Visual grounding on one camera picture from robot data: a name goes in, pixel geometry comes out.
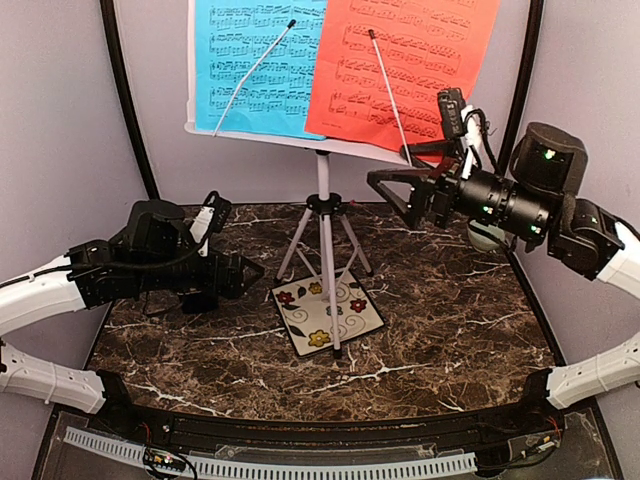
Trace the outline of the white perforated music stand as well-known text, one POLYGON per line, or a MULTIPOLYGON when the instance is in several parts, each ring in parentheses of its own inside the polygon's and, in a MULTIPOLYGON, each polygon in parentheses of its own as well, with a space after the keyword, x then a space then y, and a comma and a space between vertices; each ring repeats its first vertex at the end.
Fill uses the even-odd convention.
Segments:
MULTIPOLYGON (((301 144, 306 148, 312 149, 316 153, 318 167, 318 190, 315 194, 309 196, 303 216, 299 222, 299 228, 305 229, 312 219, 319 222, 321 266, 319 269, 312 270, 310 276, 319 278, 323 284, 323 296, 330 300, 332 318, 337 318, 336 312, 336 275, 340 272, 350 272, 348 267, 337 267, 334 263, 333 252, 333 224, 345 223, 347 220, 345 210, 346 203, 341 197, 333 193, 329 187, 329 157, 332 153, 338 152, 342 145, 353 146, 356 144, 364 144, 357 142, 348 142, 344 140, 332 139, 325 136, 311 133, 311 138, 301 139, 274 135, 259 135, 251 133, 239 132, 221 132, 210 133, 198 131, 195 128, 195 40, 194 40, 194 10, 193 1, 189 5, 189 101, 187 105, 188 121, 187 129, 198 134, 208 134, 212 136, 228 136, 235 138, 256 138, 271 143, 284 143, 289 145, 301 144)), ((409 158, 409 152, 406 151, 407 159, 403 159, 398 151, 385 150, 385 158, 389 162, 403 162, 409 158)), ((333 348, 334 352, 339 352, 343 343, 340 342, 338 326, 333 326, 333 348)))

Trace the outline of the red sheet music paper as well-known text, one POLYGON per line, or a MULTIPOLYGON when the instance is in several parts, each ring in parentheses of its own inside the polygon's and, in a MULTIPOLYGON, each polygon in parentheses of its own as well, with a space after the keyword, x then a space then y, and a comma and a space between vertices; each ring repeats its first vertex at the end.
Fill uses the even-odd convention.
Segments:
POLYGON ((492 0, 328 3, 305 129, 398 151, 439 140, 439 91, 470 97, 500 4, 492 0))

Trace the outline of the blue sheet music paper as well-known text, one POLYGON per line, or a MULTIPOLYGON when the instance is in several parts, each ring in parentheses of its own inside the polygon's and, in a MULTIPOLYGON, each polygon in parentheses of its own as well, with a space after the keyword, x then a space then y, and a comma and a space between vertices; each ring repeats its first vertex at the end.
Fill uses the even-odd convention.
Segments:
POLYGON ((196 2, 196 130, 311 138, 326 9, 324 1, 196 2))

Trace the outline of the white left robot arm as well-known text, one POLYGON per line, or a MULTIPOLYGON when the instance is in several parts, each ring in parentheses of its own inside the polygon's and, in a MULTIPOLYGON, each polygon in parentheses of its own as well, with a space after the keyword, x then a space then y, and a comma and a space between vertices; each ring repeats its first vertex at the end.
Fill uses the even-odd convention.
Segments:
MULTIPOLYGON (((70 248, 42 267, 1 285, 1 333, 63 313, 91 310, 143 293, 168 290, 184 312, 202 313, 220 298, 237 299, 264 275, 249 258, 210 245, 231 212, 230 201, 212 191, 188 221, 178 205, 142 200, 126 225, 108 240, 70 248)), ((120 436, 141 427, 121 377, 76 370, 1 344, 1 390, 70 406, 103 421, 120 436)))

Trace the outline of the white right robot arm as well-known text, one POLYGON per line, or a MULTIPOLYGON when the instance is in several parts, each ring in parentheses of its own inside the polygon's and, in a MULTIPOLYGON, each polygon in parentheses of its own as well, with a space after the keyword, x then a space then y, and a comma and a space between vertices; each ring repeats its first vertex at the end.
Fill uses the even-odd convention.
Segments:
POLYGON ((577 137, 531 122, 511 154, 511 176, 475 170, 463 175, 459 160, 408 173, 412 191, 405 221, 429 218, 444 227, 451 213, 496 227, 588 280, 639 294, 639 233, 578 192, 588 155, 577 137))

